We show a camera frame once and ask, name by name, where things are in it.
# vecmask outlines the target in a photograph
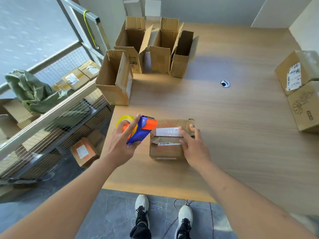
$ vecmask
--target sticker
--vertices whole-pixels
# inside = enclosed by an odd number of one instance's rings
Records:
[[[157,128],[156,136],[159,137],[182,137],[178,131],[178,127],[166,127],[166,128]]]
[[[167,146],[167,145],[180,145],[180,143],[172,143],[172,142],[159,142],[159,146]]]
[[[172,159],[172,160],[175,160],[176,158],[156,158],[156,159]]]
[[[77,148],[77,152],[79,154],[80,159],[84,158],[86,155],[89,155],[89,152],[86,150],[85,145]]]
[[[74,85],[76,82],[80,81],[73,73],[65,77],[70,85]]]
[[[287,74],[286,91],[298,89],[301,87],[301,65],[300,62],[290,67]]]
[[[129,73],[129,79],[127,81],[127,86],[126,86],[126,93],[129,98],[131,96],[131,88],[132,88],[132,75],[131,73]]]
[[[98,68],[91,65],[89,65],[86,69],[93,75],[97,74],[100,71]]]

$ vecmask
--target shoe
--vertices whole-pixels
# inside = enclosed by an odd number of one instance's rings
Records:
[[[178,226],[175,232],[174,239],[178,239],[181,235],[187,235],[187,237],[185,238],[189,238],[189,232],[192,229],[192,224],[192,209],[188,205],[183,205],[178,212]]]
[[[148,198],[144,194],[140,194],[135,202],[136,221],[135,225],[144,223],[148,229],[150,228],[150,221],[148,220]]]

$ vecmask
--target white wall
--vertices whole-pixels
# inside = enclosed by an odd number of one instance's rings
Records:
[[[289,28],[312,0],[266,0],[252,28]]]
[[[182,22],[251,25],[265,0],[161,0],[162,16]]]
[[[123,0],[78,0],[80,5],[97,15],[111,49],[126,17]]]
[[[301,49],[319,52],[319,0],[312,0],[289,30]]]

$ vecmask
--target floor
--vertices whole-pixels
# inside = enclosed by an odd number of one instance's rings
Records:
[[[57,192],[69,181],[76,178],[82,169],[72,157],[67,157],[54,171],[50,172],[37,188],[25,193],[15,202],[0,204],[0,233],[22,219],[49,196]],[[129,238],[135,225],[135,200],[138,194],[112,190],[101,190],[85,218],[76,239],[84,238]],[[178,221],[178,210],[185,201],[175,198],[148,196],[150,201],[149,220],[152,238],[173,238]],[[228,219],[220,205],[201,201],[189,201],[194,222],[192,238],[236,239]]]

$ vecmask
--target right hand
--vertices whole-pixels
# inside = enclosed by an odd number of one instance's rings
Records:
[[[189,125],[192,132],[195,132],[195,139],[193,139],[183,128],[180,126],[178,128],[179,132],[183,135],[184,140],[180,140],[181,146],[184,150],[184,155],[187,162],[197,171],[200,166],[207,161],[211,161],[211,156],[209,150],[202,140],[200,130],[194,128],[193,124]]]

